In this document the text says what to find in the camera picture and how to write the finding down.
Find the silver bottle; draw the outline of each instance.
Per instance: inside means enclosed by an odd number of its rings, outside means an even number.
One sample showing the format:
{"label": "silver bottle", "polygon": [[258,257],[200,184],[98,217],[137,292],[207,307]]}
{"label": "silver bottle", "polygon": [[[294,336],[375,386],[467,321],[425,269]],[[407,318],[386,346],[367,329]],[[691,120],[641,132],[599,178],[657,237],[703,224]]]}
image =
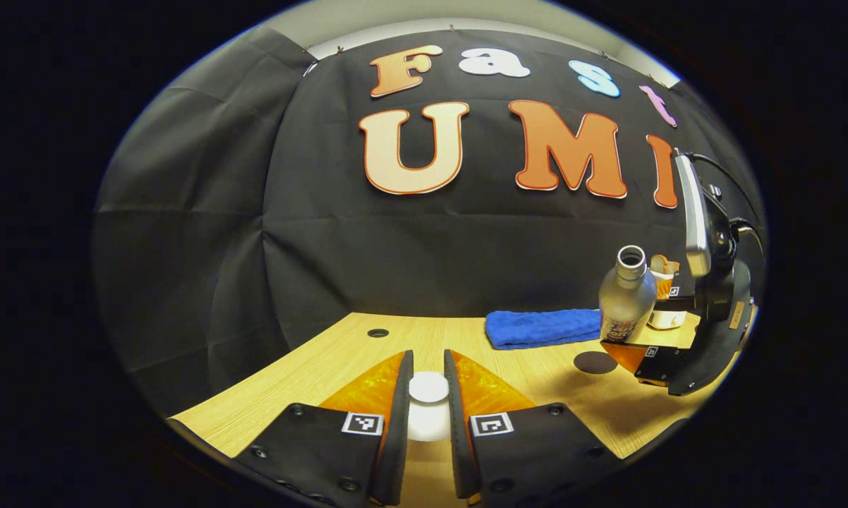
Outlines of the silver bottle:
{"label": "silver bottle", "polygon": [[637,337],[655,303],[656,278],[647,269],[646,254],[637,245],[624,246],[599,286],[600,340]]}

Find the folded towel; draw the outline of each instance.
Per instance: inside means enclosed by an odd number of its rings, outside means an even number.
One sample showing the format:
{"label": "folded towel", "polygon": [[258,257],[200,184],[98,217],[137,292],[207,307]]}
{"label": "folded towel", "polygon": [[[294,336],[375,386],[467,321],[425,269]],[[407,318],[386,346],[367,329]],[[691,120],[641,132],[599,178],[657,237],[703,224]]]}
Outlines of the folded towel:
{"label": "folded towel", "polygon": [[599,338],[600,311],[496,311],[486,315],[486,335],[495,349],[524,349]]}

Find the orange letter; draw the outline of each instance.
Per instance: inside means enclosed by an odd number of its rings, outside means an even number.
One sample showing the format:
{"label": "orange letter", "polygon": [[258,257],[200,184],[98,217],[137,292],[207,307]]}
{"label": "orange letter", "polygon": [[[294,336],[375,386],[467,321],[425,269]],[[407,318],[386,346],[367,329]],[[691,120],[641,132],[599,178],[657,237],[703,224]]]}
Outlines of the orange letter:
{"label": "orange letter", "polygon": [[678,195],[675,194],[675,179],[672,175],[672,147],[662,138],[647,135],[647,143],[653,148],[656,158],[656,192],[653,199],[662,208],[678,206]]}
{"label": "orange letter", "polygon": [[430,58],[427,55],[442,54],[443,48],[434,46],[421,46],[420,48],[407,49],[398,54],[388,54],[370,61],[370,65],[377,66],[377,86],[370,91],[371,97],[383,97],[393,92],[417,87],[424,81],[420,76],[412,76],[408,73],[412,68],[418,72],[430,70]]}
{"label": "orange letter", "polygon": [[426,167],[405,167],[399,159],[399,127],[408,112],[393,109],[365,116],[358,126],[365,131],[365,174],[374,187],[391,194],[435,191],[459,174],[462,167],[463,102],[440,102],[421,109],[433,120],[433,161]]}
{"label": "orange letter", "polygon": [[628,188],[622,182],[618,164],[615,145],[618,126],[614,121],[587,113],[581,119],[578,135],[572,135],[550,105],[535,100],[512,100],[509,109],[521,117],[524,125],[524,170],[515,176],[518,186],[540,191],[555,189],[559,177],[550,171],[552,155],[569,189],[578,189],[588,163],[593,160],[588,190],[608,198],[627,196]]}

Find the light wood tabletop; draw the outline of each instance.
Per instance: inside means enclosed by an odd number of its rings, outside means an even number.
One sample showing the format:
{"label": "light wood tabletop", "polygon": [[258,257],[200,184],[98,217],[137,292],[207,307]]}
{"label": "light wood tabletop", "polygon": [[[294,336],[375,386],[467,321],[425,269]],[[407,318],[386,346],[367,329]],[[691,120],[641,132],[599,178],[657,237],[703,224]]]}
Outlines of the light wood tabletop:
{"label": "light wood tabletop", "polygon": [[[688,314],[675,330],[648,326],[636,343],[689,347],[698,322],[698,316]],[[367,332],[375,328],[389,334],[369,337]],[[486,337],[483,317],[353,313],[243,382],[172,418],[227,456],[236,456],[292,402],[320,405],[376,363],[405,350],[414,351],[416,373],[442,373],[446,349],[477,361],[537,405],[564,402],[621,459],[697,411],[738,356],[714,383],[673,397],[664,388],[637,383],[620,366],[605,374],[579,370],[576,355],[605,352],[598,340],[498,351]],[[408,442],[401,506],[466,506],[455,495],[449,440]]]}

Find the bottle label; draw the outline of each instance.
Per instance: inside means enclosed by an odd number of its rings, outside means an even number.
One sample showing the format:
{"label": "bottle label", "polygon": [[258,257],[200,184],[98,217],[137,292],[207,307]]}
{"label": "bottle label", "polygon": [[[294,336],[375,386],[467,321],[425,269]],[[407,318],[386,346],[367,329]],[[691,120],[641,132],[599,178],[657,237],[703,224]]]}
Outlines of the bottle label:
{"label": "bottle label", "polygon": [[637,321],[614,321],[603,316],[600,337],[608,341],[624,341],[631,336],[636,326]]}

